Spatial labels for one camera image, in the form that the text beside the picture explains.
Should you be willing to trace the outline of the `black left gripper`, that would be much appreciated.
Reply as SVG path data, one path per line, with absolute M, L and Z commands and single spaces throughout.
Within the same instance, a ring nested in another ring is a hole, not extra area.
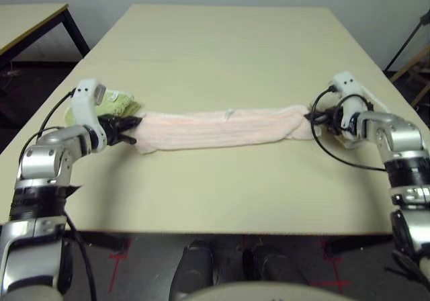
M 116 145 L 120 142 L 136 144 L 135 138 L 122 134 L 122 132 L 123 128 L 137 127 L 142 122 L 142 118 L 137 116 L 98 117 L 98 122 L 105 132 L 107 145 Z

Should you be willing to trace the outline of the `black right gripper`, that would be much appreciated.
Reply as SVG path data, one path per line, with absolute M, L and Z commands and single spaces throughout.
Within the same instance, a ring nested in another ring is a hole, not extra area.
M 324 124 L 327 127 L 327 130 L 332 134 L 340 134 L 342 132 L 342 107 L 330 107 L 324 112 L 309 112 L 307 114 L 304 114 L 304 117 L 311 124 Z

